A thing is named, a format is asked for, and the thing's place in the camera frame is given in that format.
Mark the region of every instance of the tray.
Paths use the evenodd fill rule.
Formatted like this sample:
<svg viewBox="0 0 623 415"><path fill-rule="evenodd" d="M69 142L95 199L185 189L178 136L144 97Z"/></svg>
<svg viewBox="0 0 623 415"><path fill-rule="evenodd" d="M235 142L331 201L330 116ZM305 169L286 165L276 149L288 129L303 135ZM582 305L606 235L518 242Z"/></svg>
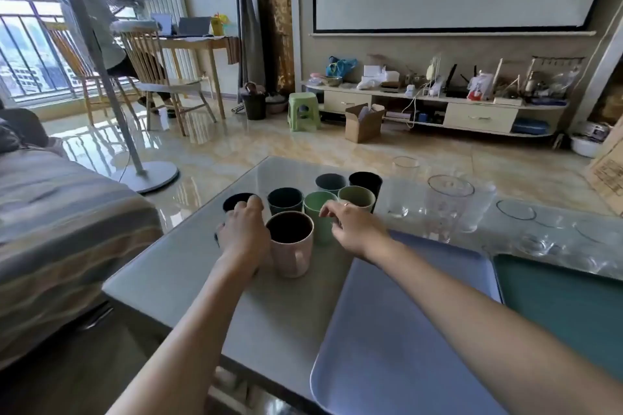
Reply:
<svg viewBox="0 0 623 415"><path fill-rule="evenodd" d="M494 268L507 307L623 381L623 282L505 254Z"/></svg>
<svg viewBox="0 0 623 415"><path fill-rule="evenodd" d="M500 301L493 265L456 246L391 232L428 262ZM506 413L413 301L354 260L310 377L333 415Z"/></svg>

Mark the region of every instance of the drawer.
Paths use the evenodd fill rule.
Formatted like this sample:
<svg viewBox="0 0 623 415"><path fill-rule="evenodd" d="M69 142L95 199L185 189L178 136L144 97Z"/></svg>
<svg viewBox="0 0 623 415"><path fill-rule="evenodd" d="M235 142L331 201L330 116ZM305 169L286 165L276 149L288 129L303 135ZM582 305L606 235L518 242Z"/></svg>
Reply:
<svg viewBox="0 0 623 415"><path fill-rule="evenodd" d="M493 105L450 104L444 125L488 132L510 133L519 109Z"/></svg>
<svg viewBox="0 0 623 415"><path fill-rule="evenodd" d="M372 103L372 96L352 92L324 91L324 109L329 112L344 112L348 107Z"/></svg>

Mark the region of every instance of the stool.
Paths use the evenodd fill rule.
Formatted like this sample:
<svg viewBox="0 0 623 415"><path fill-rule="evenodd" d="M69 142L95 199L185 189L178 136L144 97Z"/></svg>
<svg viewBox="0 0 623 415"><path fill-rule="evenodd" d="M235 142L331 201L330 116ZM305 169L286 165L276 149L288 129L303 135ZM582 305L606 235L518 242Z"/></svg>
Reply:
<svg viewBox="0 0 623 415"><path fill-rule="evenodd" d="M294 92L288 98L288 125L291 132L298 132L301 121L311 122L315 128L320 128L320 110L318 109L318 99L313 92ZM306 119L299 117L299 109L307 107Z"/></svg>

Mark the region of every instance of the marble floor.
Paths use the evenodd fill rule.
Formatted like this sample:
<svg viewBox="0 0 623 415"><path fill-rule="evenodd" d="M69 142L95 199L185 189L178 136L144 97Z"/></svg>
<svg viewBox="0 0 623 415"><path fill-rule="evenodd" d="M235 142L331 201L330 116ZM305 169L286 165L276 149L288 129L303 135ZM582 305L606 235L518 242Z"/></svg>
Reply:
<svg viewBox="0 0 623 415"><path fill-rule="evenodd" d="M358 145L344 139L342 125L323 124L317 132L291 133L284 114L248 122L244 115L230 113L233 102L225 102L225 122L213 124L206 112L194 111L187 138L179 134L175 120L167 118L154 117L154 130L144 131L146 112L139 106L135 108L141 130L127 115L140 157L173 161L180 169L175 183L146 196L160 211L166 231L269 155L381 175L391 174L393 157L408 155L421 163L419 180L435 173L466 173L495 182L501 195L611 214L581 175L589 160L570 151L440 128L409 132L400 124L385 124L381 136ZM64 139L69 159L111 175L128 164L127 148L114 121L102 112L96 112L95 118L95 127L86 126L86 115L44 126L48 134ZM144 364L144 356L123 325L114 315L109 318L88 332L53 339L17 369L0 373L2 411L103 415ZM289 413L285 410L283 403L266 396L252 413Z"/></svg>

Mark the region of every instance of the open cardboard box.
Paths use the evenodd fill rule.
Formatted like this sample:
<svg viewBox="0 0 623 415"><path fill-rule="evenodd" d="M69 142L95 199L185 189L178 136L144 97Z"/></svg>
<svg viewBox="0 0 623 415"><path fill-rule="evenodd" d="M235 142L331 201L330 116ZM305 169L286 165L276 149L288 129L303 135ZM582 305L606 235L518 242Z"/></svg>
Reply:
<svg viewBox="0 0 623 415"><path fill-rule="evenodd" d="M608 207L623 216L623 117L610 131L584 177Z"/></svg>
<svg viewBox="0 0 623 415"><path fill-rule="evenodd" d="M346 139L353 143L362 143L381 134L381 124L385 116L385 107L372 104L370 113L359 121L359 113L365 104L355 105L346 109L347 118Z"/></svg>

